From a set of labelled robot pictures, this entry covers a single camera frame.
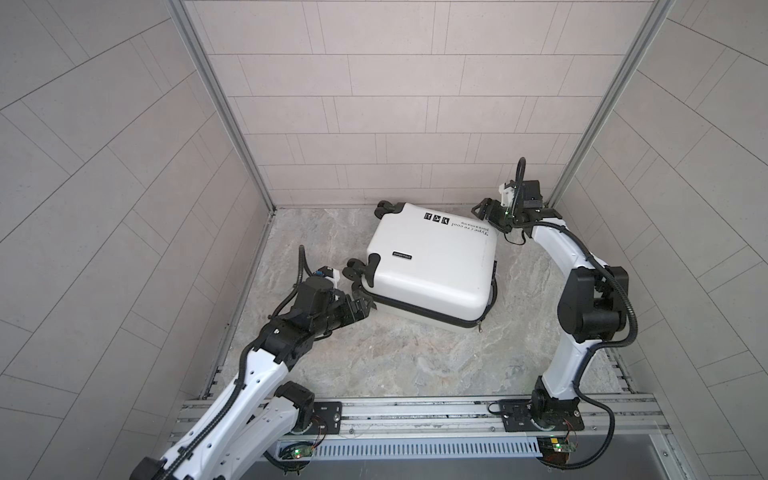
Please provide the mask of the white suitcase black lining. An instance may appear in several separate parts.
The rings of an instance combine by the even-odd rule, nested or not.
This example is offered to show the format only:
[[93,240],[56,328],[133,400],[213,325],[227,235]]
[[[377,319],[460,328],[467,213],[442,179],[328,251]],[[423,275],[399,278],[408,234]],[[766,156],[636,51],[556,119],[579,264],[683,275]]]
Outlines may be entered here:
[[447,329],[480,326],[493,308],[497,233],[474,218],[382,200],[364,259],[342,274],[378,310]]

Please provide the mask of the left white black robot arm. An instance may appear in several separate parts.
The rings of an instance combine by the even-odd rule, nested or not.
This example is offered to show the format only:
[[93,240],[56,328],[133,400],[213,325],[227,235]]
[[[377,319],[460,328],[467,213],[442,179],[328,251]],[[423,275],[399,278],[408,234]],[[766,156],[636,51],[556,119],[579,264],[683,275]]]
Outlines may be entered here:
[[336,276],[295,285],[239,358],[238,374],[190,431],[159,459],[142,459],[133,479],[238,479],[293,430],[308,428],[314,395],[287,381],[317,339],[367,318],[372,298],[337,287]]

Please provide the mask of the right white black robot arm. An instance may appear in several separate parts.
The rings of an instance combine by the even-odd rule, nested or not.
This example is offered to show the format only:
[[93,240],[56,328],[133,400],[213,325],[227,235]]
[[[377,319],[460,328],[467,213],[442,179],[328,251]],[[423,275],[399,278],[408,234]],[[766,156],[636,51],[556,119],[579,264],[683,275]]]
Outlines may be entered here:
[[543,206],[537,181],[514,180],[500,187],[501,198],[486,198],[472,214],[502,234],[521,231],[538,243],[564,272],[566,283],[557,305],[562,336],[546,372],[537,379],[527,414],[537,429],[575,428],[581,402],[608,415],[611,410],[586,396],[581,379],[597,351],[632,342],[636,328],[619,342],[613,337],[636,318],[628,298],[628,275],[596,257],[566,225]]

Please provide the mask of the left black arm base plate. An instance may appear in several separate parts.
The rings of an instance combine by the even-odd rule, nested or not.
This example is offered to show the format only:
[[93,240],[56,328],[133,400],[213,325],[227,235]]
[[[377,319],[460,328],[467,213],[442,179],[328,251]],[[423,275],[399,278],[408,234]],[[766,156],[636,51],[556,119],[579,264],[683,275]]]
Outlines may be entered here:
[[290,435],[336,435],[340,432],[342,411],[342,402],[315,402],[308,423],[299,423],[290,431]]

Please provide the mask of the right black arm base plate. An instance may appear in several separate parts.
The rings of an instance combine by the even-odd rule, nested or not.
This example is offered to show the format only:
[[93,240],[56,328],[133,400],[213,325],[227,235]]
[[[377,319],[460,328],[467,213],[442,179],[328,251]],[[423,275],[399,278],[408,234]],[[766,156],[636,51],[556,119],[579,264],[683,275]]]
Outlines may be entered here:
[[565,432],[585,428],[578,399],[503,399],[497,405],[506,432]]

